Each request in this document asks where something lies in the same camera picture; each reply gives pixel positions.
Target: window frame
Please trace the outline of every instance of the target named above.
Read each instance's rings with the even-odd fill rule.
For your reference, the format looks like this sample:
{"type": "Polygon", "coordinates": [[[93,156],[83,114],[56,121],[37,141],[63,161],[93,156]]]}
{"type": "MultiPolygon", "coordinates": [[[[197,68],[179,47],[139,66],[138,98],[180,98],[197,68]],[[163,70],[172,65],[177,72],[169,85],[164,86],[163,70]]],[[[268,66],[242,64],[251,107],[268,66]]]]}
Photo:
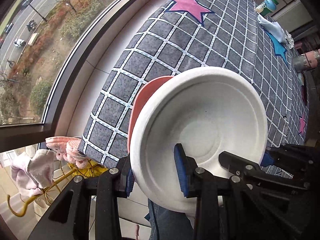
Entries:
{"type": "Polygon", "coordinates": [[[87,57],[115,20],[136,0],[115,0],[91,23],[66,58],[44,110],[43,122],[0,126],[0,152],[44,142],[55,135],[69,91],[87,57]]]}

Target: shrub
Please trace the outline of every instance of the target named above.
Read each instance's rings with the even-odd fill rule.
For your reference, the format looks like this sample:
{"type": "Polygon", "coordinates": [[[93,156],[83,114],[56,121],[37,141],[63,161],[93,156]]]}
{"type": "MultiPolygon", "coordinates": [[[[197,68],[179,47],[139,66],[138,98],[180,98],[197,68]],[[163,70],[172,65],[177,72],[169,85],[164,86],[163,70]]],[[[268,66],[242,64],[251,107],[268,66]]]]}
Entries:
{"type": "Polygon", "coordinates": [[[0,95],[1,123],[7,124],[9,118],[19,116],[19,107],[11,88],[5,87],[4,93],[0,95]]]}
{"type": "Polygon", "coordinates": [[[34,107],[36,114],[41,116],[43,113],[44,105],[47,102],[52,84],[47,80],[41,80],[36,84],[30,95],[30,102],[34,107]]]}
{"type": "Polygon", "coordinates": [[[56,29],[61,24],[63,19],[66,17],[67,12],[68,11],[63,6],[59,8],[54,15],[52,15],[52,17],[49,19],[49,25],[52,30],[56,29]]]}
{"type": "Polygon", "coordinates": [[[28,70],[27,68],[22,69],[22,74],[23,74],[24,76],[28,76],[29,70],[28,70]]]}
{"type": "Polygon", "coordinates": [[[83,8],[66,20],[61,27],[61,34],[74,41],[78,40],[81,34],[91,24],[91,22],[103,10],[104,5],[100,1],[92,2],[87,8],[83,8]]]}

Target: pink slipper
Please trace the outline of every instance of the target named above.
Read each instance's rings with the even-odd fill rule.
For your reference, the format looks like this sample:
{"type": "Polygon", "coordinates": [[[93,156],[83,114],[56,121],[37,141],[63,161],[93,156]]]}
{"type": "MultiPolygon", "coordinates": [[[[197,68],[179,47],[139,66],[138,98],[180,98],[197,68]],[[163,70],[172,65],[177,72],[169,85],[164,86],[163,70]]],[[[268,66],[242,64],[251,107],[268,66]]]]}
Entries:
{"type": "Polygon", "coordinates": [[[59,161],[62,161],[62,159],[68,161],[66,152],[67,142],[73,139],[75,138],[66,136],[54,136],[46,138],[45,142],[49,149],[52,149],[56,152],[56,157],[59,161]]]}
{"type": "Polygon", "coordinates": [[[74,163],[79,169],[84,169],[88,165],[88,157],[82,156],[78,152],[78,147],[81,139],[74,138],[68,141],[66,152],[68,157],[68,162],[74,163]]]}

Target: pink towel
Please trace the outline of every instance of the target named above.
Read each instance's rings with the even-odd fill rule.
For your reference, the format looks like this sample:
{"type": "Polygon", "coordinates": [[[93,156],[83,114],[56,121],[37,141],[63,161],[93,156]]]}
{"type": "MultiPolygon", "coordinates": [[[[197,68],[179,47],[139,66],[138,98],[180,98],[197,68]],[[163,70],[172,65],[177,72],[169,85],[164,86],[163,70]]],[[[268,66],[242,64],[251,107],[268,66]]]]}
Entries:
{"type": "Polygon", "coordinates": [[[52,185],[54,154],[53,151],[39,149],[32,159],[23,152],[12,161],[11,177],[21,195],[38,195],[42,188],[52,185]]]}

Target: pink star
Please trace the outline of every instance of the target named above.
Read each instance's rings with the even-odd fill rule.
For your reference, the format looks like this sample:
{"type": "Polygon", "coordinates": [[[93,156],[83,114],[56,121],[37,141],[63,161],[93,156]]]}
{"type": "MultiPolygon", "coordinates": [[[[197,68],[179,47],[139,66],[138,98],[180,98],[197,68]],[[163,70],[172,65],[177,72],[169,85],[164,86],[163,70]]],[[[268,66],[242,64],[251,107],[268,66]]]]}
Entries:
{"type": "Polygon", "coordinates": [[[304,120],[304,114],[302,114],[302,117],[299,118],[299,122],[300,122],[299,134],[303,136],[304,127],[306,126],[306,121],[304,120]]]}
{"type": "Polygon", "coordinates": [[[173,0],[175,3],[169,7],[167,12],[188,12],[199,23],[203,25],[203,14],[214,13],[212,10],[198,4],[196,0],[173,0]]]}

